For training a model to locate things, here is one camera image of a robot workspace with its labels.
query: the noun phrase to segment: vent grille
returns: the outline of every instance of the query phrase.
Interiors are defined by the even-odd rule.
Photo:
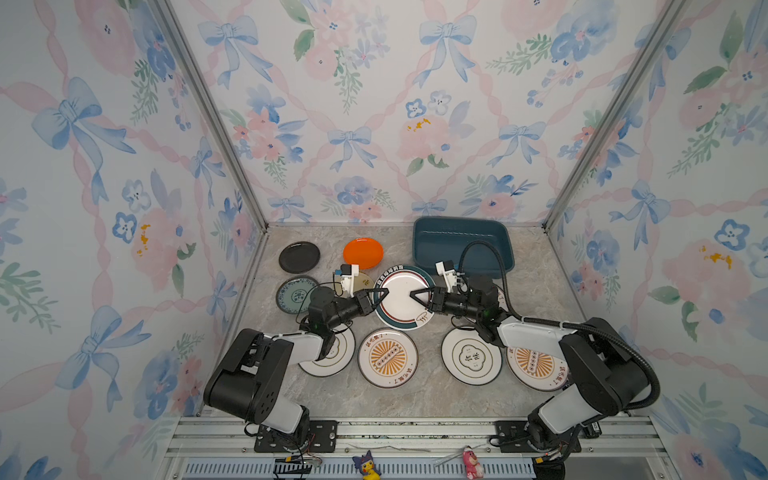
[[[486,478],[535,478],[533,464],[529,458],[481,458],[485,467]],[[433,458],[380,458],[376,467],[383,478],[400,480],[424,478],[467,478],[464,462],[455,458],[442,465],[435,465]],[[280,478],[299,478],[292,474],[298,465],[275,463],[274,458],[190,458],[182,479],[245,480],[246,478],[274,479],[274,473]],[[323,464],[312,467],[307,480],[337,480],[342,478],[360,479],[360,473],[350,458],[325,458]]]

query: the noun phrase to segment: metal bracket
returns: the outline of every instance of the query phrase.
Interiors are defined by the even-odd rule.
[[[336,451],[336,429],[339,423],[335,420],[310,420],[308,451],[312,453],[333,453]],[[285,442],[274,434],[272,429],[267,430],[264,425],[259,425],[256,435],[256,444],[253,451],[256,453],[285,453],[294,452],[294,445],[285,445]]]
[[[500,449],[502,453],[543,453],[534,449],[528,440],[521,440],[520,442],[509,442],[506,439],[514,439],[525,435],[525,426],[528,424],[528,420],[498,420],[494,422],[496,427],[496,436],[501,441]],[[573,447],[574,453],[581,451],[581,444],[576,439],[576,445]]]

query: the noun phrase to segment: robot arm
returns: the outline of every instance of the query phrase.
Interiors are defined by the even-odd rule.
[[[450,267],[452,263],[437,264],[447,274]],[[528,416],[526,434],[535,448],[557,448],[583,423],[649,406],[658,398],[658,379],[650,365],[605,320],[573,324],[507,313],[498,305],[498,287],[486,276],[466,282],[459,277],[456,288],[446,284],[448,288],[414,290],[410,296],[433,312],[466,317],[487,343],[531,349],[568,364],[573,384]],[[431,293],[428,301],[417,297],[426,292]],[[649,384],[651,394],[632,403]]]
[[[378,304],[369,298],[373,292],[383,293],[381,302],[389,291],[365,289],[351,298],[341,298],[321,286],[312,293],[299,332],[269,336],[241,330],[206,384],[203,401],[247,422],[282,432],[287,448],[301,449],[308,438],[310,414],[307,407],[280,395],[286,368],[326,358],[337,326],[351,325],[354,318],[376,309]],[[254,366],[258,368],[255,374],[245,370]]]

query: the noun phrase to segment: black plate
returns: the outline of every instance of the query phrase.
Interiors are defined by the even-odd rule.
[[[291,243],[280,252],[280,268],[288,273],[304,273],[320,261],[320,249],[310,242]]]

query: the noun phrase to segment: floral wallpaper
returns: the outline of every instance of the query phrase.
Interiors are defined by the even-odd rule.
[[[766,109],[768,2],[693,0],[550,232],[587,317],[654,365],[686,480],[768,478]]]
[[[153,478],[260,239],[146,4],[0,6],[0,478]]]
[[[171,3],[262,211],[282,223],[540,223],[664,7]]]

